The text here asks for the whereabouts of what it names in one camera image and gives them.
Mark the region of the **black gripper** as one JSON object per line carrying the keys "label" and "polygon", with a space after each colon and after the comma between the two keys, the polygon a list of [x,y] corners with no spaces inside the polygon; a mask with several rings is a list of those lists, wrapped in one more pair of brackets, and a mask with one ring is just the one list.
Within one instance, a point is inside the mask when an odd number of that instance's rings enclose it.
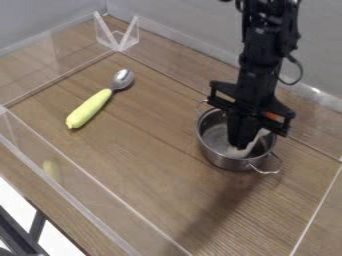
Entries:
{"label": "black gripper", "polygon": [[276,135],[288,134],[295,112],[275,95],[280,67],[242,67],[235,83],[210,81],[207,101],[227,113],[228,142],[234,147],[246,149],[262,126]]}

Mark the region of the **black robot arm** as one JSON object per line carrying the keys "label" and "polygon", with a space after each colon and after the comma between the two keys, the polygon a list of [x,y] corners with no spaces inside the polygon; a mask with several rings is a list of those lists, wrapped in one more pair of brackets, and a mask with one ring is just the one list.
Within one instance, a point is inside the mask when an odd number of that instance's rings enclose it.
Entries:
{"label": "black robot arm", "polygon": [[260,130],[284,136],[294,110],[275,95],[282,63],[295,62],[301,34],[298,14],[301,0],[232,1],[242,14],[239,74],[235,83],[211,81],[208,104],[227,114],[228,143],[243,150]]}

